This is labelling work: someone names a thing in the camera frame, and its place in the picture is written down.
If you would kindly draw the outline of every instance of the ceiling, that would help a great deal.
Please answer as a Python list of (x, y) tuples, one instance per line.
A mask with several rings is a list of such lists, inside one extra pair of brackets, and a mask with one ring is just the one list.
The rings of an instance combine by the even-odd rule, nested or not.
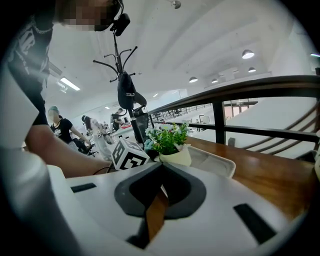
[[(123, 0), (131, 24), (118, 37), (119, 49), (138, 50), (126, 70), (136, 90), (151, 100), (156, 93), (188, 87), (207, 87), (224, 71), (238, 70), (234, 78), (251, 76), (268, 67), (282, 40), (292, 30), (293, 19), (276, 1), (180, 0), (174, 9), (166, 0)], [(250, 49), (251, 59), (242, 59)], [(60, 91), (59, 77), (50, 76), (47, 106), (57, 105), (70, 117), (117, 102), (115, 73), (93, 60), (114, 65), (112, 33), (77, 31), (54, 26), (50, 62), (81, 90)], [(190, 84), (196, 76), (199, 82)]]

